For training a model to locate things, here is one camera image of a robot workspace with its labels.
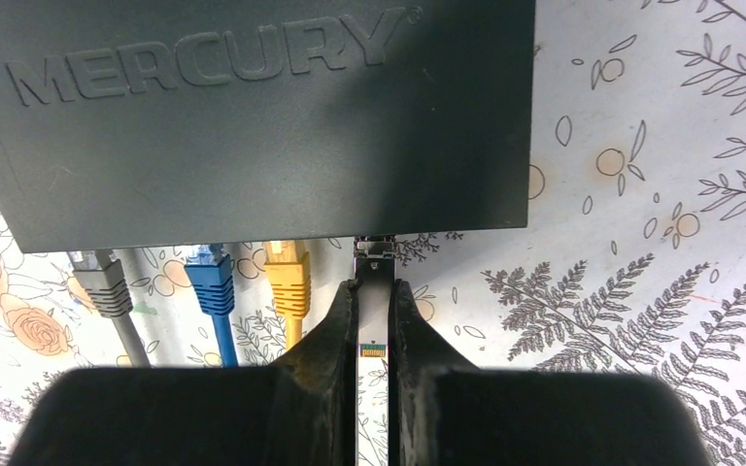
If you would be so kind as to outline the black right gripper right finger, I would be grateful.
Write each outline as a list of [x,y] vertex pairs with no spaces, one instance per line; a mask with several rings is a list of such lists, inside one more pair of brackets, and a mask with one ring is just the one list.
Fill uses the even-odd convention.
[[644,376],[481,369],[395,282],[389,310],[393,465],[705,465],[681,401]]

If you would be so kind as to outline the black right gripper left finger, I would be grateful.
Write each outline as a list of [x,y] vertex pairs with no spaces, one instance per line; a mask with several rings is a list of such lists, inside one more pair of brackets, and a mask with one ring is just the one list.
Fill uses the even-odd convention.
[[94,368],[39,400],[14,465],[353,465],[357,285],[263,366]]

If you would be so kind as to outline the small metal coupler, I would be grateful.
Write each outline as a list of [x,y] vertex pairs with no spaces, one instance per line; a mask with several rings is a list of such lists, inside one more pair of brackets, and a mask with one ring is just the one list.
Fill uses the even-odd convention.
[[357,237],[354,272],[357,284],[356,464],[397,465],[398,402],[390,377],[391,291],[395,281],[396,239]]

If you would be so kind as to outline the black network switch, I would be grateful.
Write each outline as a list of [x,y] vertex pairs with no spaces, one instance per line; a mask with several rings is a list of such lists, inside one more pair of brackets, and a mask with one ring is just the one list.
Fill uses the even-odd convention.
[[532,1],[0,1],[24,252],[518,228]]

